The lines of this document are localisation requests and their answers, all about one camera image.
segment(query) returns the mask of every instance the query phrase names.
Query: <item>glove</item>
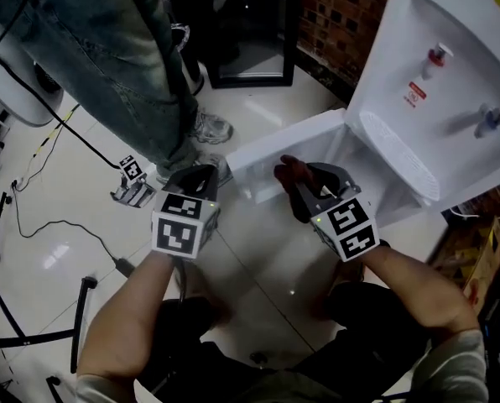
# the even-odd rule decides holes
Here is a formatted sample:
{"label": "glove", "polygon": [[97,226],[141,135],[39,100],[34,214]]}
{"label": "glove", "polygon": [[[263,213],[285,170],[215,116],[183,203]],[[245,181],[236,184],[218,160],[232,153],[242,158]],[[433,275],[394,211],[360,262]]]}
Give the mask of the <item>glove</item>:
{"label": "glove", "polygon": [[305,184],[316,196],[320,194],[323,184],[319,183],[315,174],[304,161],[300,161],[291,155],[282,155],[280,161],[283,164],[274,167],[274,177],[278,179],[288,194],[294,217],[303,223],[307,223],[311,218],[310,211],[296,189],[296,184]]}

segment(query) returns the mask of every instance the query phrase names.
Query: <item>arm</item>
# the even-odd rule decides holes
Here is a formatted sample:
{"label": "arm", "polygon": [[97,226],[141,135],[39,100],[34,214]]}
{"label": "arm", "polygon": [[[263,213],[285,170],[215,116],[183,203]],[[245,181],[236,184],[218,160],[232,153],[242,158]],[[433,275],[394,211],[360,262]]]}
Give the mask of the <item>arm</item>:
{"label": "arm", "polygon": [[133,390],[148,362],[155,322],[174,266],[151,252],[91,322],[77,376],[94,374]]}
{"label": "arm", "polygon": [[410,315],[432,332],[437,343],[479,329],[461,290],[427,264],[385,247],[369,251],[361,260],[399,297]]}

